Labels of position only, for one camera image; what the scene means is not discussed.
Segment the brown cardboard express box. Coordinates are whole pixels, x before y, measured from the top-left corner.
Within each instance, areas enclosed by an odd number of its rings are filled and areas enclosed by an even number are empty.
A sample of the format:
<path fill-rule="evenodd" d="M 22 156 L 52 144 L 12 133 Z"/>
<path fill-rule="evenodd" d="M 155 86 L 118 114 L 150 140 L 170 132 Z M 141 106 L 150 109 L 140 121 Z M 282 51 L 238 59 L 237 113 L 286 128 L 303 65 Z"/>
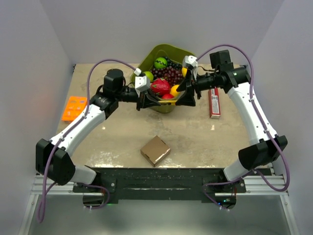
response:
<path fill-rule="evenodd" d="M 171 153 L 171 148 L 159 136 L 155 136 L 140 149 L 140 153 L 153 167 L 156 167 Z"/>

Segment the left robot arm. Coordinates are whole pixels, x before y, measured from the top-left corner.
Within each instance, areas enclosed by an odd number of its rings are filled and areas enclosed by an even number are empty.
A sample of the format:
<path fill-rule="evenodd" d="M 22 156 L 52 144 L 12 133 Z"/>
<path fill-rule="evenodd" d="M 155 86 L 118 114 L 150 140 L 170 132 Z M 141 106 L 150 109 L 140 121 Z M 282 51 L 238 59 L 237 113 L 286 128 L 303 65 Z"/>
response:
<path fill-rule="evenodd" d="M 100 175 L 90 167 L 75 165 L 71 156 L 82 140 L 103 123 L 120 102 L 136 103 L 137 110 L 159 104 L 149 92 L 150 79 L 140 69 L 135 70 L 135 75 L 134 87 L 130 88 L 122 70 L 109 70 L 82 113 L 56 136 L 37 142 L 37 172 L 61 186 L 69 182 L 83 183 L 90 192 L 98 191 L 101 188 Z"/>

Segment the olive green plastic basin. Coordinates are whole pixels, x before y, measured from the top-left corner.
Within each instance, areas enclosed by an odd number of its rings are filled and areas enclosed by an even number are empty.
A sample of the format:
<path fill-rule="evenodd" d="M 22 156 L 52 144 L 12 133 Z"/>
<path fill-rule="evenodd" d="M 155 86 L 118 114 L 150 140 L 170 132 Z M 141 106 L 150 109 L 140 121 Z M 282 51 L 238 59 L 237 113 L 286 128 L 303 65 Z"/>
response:
<path fill-rule="evenodd" d="M 155 46 L 139 64 L 138 68 L 142 72 L 150 72 L 153 80 L 158 78 L 165 79 L 170 87 L 178 85 L 182 80 L 182 61 L 185 56 L 194 55 L 194 53 L 170 44 L 160 44 Z M 155 61 L 161 59 L 166 61 L 166 66 L 155 67 Z"/>

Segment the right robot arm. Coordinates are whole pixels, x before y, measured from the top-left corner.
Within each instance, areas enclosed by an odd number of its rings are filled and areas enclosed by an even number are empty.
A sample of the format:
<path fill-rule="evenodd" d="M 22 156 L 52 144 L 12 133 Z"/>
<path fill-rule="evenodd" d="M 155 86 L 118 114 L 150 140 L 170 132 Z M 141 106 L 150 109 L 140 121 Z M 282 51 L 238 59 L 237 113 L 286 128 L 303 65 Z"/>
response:
<path fill-rule="evenodd" d="M 198 60 L 195 56 L 185 56 L 182 62 L 187 69 L 186 75 L 177 91 L 182 95 L 177 106 L 195 106 L 201 92 L 221 88 L 237 107 L 245 124 L 249 146 L 238 152 L 238 160 L 223 169 L 223 177 L 218 187 L 230 192 L 235 180 L 249 171 L 277 160 L 288 144 L 285 136 L 277 134 L 266 118 L 254 92 L 253 73 L 244 67 L 235 68 L 230 61 L 228 50 L 210 54 L 213 72 L 198 74 Z"/>

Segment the yellow utility knife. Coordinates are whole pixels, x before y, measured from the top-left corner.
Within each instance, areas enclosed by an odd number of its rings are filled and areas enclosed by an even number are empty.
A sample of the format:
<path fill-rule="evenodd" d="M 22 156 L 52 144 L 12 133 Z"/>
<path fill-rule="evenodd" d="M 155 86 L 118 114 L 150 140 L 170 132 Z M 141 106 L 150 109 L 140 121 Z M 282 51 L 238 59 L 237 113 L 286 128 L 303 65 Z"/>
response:
<path fill-rule="evenodd" d="M 176 100 L 172 100 L 172 99 L 161 99 L 158 100 L 157 103 L 159 105 L 175 105 L 176 104 Z"/>

